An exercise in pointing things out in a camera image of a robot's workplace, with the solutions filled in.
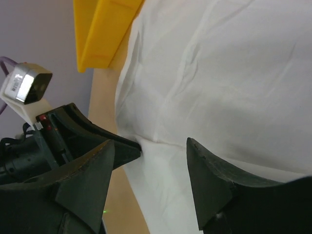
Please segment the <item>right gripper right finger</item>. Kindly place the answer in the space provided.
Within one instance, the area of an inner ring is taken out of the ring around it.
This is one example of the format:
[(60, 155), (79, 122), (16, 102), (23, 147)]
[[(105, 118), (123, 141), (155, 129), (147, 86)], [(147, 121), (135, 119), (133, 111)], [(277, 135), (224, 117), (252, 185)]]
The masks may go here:
[(198, 227), (205, 234), (309, 234), (312, 179), (278, 182), (246, 172), (187, 139)]

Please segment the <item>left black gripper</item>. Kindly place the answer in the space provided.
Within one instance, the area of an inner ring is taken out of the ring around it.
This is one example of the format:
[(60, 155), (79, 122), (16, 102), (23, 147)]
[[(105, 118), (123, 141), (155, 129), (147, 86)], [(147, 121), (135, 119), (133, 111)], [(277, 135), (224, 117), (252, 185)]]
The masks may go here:
[(113, 168), (141, 156), (141, 146), (93, 124), (74, 103), (38, 115), (25, 123), (19, 138), (0, 140), (0, 184), (24, 182), (56, 169), (107, 140), (115, 146)]

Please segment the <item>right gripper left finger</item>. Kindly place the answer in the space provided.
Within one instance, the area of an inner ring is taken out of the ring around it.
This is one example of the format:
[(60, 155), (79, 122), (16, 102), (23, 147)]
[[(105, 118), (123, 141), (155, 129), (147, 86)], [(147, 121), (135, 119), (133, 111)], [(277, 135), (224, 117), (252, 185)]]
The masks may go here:
[(85, 155), (24, 183), (0, 187), (2, 234), (102, 234), (115, 158), (108, 140)]

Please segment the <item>white long sleeve shirt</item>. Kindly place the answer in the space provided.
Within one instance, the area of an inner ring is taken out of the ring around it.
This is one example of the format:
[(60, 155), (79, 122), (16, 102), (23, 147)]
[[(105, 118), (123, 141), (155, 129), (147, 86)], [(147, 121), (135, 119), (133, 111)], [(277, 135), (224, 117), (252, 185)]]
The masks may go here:
[(312, 173), (312, 3), (147, 0), (119, 77), (125, 172), (152, 234), (197, 234), (191, 137), (268, 179)]

